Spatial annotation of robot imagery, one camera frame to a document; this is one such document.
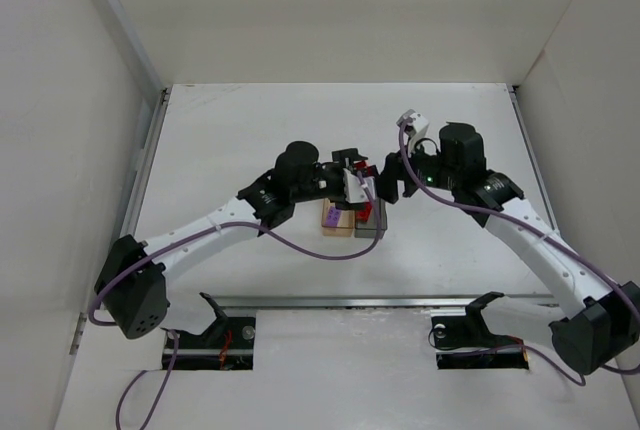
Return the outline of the red lego brick assembly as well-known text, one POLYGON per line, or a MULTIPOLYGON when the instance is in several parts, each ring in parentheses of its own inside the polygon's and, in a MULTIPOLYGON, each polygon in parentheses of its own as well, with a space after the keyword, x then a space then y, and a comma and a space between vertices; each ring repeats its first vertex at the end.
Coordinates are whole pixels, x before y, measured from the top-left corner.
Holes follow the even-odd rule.
MULTIPOLYGON (((363 177, 376 177, 378 170, 375 165, 368 165, 365 161, 361 161, 355 164, 355 169, 360 172, 363 177)), ((370 202, 365 203, 364 208, 355 212, 356 223, 366 223, 372 212, 372 204, 370 202)))

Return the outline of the purple lego brick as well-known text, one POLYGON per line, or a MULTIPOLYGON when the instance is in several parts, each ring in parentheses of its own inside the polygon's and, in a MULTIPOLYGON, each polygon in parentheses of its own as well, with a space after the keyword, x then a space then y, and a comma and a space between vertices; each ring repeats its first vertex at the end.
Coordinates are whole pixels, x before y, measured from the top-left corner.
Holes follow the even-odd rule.
POLYGON ((329 206, 327 208, 327 215, 324 221, 324 226, 328 228, 337 228, 340 226, 340 220, 342 217, 342 211, 335 206, 329 206))

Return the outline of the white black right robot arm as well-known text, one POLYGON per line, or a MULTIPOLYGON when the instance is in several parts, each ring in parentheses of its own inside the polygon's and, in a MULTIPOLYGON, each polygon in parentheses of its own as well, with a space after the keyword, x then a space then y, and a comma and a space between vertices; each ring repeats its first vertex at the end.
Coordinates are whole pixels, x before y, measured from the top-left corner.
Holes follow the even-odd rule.
POLYGON ((424 149, 427 119, 409 112, 397 125, 399 149, 386 157, 376 180, 379 197, 394 204, 422 191, 463 211, 505 244, 557 302, 547 308, 488 292, 460 313, 433 317, 436 349, 473 358, 534 342, 585 377, 609 370, 612 359, 638 342, 638 285, 617 283, 571 249, 512 179, 489 168, 474 126, 446 124, 430 154, 424 149))

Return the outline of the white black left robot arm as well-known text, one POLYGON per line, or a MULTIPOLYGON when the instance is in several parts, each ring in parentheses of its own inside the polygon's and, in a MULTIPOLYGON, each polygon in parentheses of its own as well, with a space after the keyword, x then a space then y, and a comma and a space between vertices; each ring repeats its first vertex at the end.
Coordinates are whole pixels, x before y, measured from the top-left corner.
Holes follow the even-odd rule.
POLYGON ((377 175, 355 148, 335 151, 331 161, 322 163, 314 145, 294 141, 272 169, 213 212, 145 241, 130 234, 117 239, 95 283, 88 318, 101 325, 96 312, 105 308, 107 325, 130 340, 155 329, 214 340, 224 331, 219 304, 207 293, 171 293, 170 285, 236 244, 272 236, 299 203, 328 200, 339 210, 374 204, 377 175))

